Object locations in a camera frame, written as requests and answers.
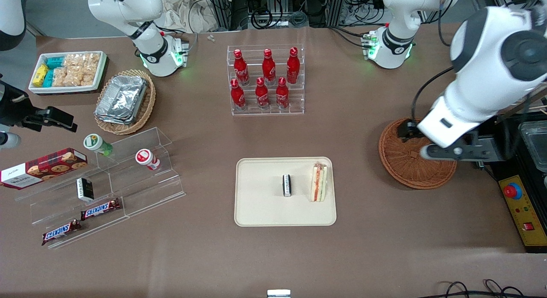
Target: woven basket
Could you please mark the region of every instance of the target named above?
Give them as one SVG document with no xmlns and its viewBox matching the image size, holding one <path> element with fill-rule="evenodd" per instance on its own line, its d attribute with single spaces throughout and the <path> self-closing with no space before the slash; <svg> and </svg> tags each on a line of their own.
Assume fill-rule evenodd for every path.
<svg viewBox="0 0 547 298">
<path fill-rule="evenodd" d="M 454 175 L 456 161 L 423 159 L 420 149 L 431 144 L 428 138 L 414 138 L 403 143 L 397 136 L 397 127 L 407 119 L 387 125 L 379 137 L 378 151 L 383 166 L 393 178 L 414 189 L 444 185 Z"/>
<path fill-rule="evenodd" d="M 154 83 L 152 82 L 152 79 L 150 79 L 150 76 L 148 76 L 148 74 L 146 74 L 145 72 L 142 72 L 141 70 L 122 71 L 119 74 L 117 74 L 117 76 L 139 76 L 148 82 L 146 91 L 144 92 L 145 95 L 142 100 L 141 107 L 137 114 L 137 121 L 135 121 L 135 123 L 131 125 L 113 124 L 113 123 L 107 123 L 105 121 L 101 121 L 100 119 L 95 117 L 95 121 L 97 121 L 97 124 L 102 130 L 122 136 L 122 135 L 132 134 L 136 132 L 137 130 L 141 129 L 144 126 L 146 121 L 148 121 L 150 114 L 152 114 L 152 108 L 154 107 L 154 102 L 156 101 L 156 88 L 154 87 Z M 108 82 L 103 86 L 103 89 L 101 90 L 101 94 L 99 95 L 99 98 L 97 101 L 97 105 L 101 102 L 101 99 L 104 96 L 104 92 L 106 91 L 108 84 L 110 84 L 113 78 L 114 77 L 108 80 Z"/>
</svg>

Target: red cookie box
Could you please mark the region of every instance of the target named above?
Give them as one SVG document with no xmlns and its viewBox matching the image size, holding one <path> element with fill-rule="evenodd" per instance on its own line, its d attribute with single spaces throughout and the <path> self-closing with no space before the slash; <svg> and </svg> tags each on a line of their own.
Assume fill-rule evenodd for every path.
<svg viewBox="0 0 547 298">
<path fill-rule="evenodd" d="M 33 161 L 2 170 L 0 173 L 0 186 L 20 190 L 86 165 L 88 165 L 86 155 L 74 148 L 65 148 Z"/>
</svg>

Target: yellow snack box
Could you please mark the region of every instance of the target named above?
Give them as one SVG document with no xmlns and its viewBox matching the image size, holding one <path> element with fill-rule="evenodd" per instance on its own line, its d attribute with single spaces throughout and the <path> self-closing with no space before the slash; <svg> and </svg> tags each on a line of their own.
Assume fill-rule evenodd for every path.
<svg viewBox="0 0 547 298">
<path fill-rule="evenodd" d="M 41 87 L 44 84 L 45 75 L 49 72 L 49 68 L 45 64 L 41 64 L 36 70 L 35 76 L 32 78 L 32 83 L 35 86 Z"/>
</svg>

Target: foil container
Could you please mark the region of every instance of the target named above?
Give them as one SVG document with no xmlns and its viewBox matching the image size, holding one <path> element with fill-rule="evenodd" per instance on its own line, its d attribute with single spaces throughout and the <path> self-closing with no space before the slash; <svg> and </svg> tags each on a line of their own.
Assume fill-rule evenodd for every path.
<svg viewBox="0 0 547 298">
<path fill-rule="evenodd" d="M 135 123 L 146 86 L 146 80 L 138 76 L 115 76 L 104 91 L 94 115 L 108 123 Z"/>
</svg>

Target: acrylic bottle rack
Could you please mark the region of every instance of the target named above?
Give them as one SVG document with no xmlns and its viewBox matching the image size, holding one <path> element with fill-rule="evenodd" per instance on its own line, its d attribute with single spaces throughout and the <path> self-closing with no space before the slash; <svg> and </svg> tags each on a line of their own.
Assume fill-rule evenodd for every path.
<svg viewBox="0 0 547 298">
<path fill-rule="evenodd" d="M 300 72 L 298 74 L 298 80 L 295 84 L 287 82 L 289 88 L 289 107 L 287 109 L 279 109 L 276 103 L 276 88 L 277 80 L 279 77 L 287 76 L 287 59 L 289 58 L 289 51 L 291 47 L 297 47 L 298 59 L 300 60 Z M 247 86 L 241 86 L 244 91 L 245 101 L 247 103 L 247 109 L 244 111 L 236 111 L 234 107 L 234 101 L 230 96 L 230 80 L 236 77 L 234 71 L 234 50 L 240 49 L 243 54 L 245 62 L 247 62 L 247 68 L 249 69 L 249 84 Z M 272 58 L 276 64 L 276 84 L 274 86 L 268 86 L 268 99 L 270 101 L 270 108 L 262 110 L 258 107 L 256 101 L 256 79 L 262 77 L 262 61 L 264 60 L 264 49 L 272 50 Z M 226 62 L 227 62 L 227 74 L 228 81 L 226 87 L 228 91 L 228 98 L 230 100 L 230 106 L 232 115 L 296 115 L 304 113 L 304 83 L 305 83 L 305 55 L 303 44 L 278 44 L 278 45 L 238 45 L 229 46 L 227 49 Z"/>
<path fill-rule="evenodd" d="M 33 196 L 32 224 L 44 233 L 71 220 L 80 220 L 81 211 L 112 199 L 118 198 L 121 205 L 117 210 L 80 221 L 80 230 L 48 242 L 47 247 L 59 248 L 185 195 L 179 174 L 172 168 L 168 151 L 170 143 L 158 128 L 114 142 L 110 156 L 88 154 L 88 159 L 97 158 L 96 163 L 90 161 L 88 169 L 68 173 L 70 178 Z M 135 154 L 141 148 L 148 148 L 160 160 L 159 169 L 149 170 L 135 161 Z M 76 179 L 80 177 L 92 182 L 94 202 L 86 203 L 78 199 Z"/>
</svg>

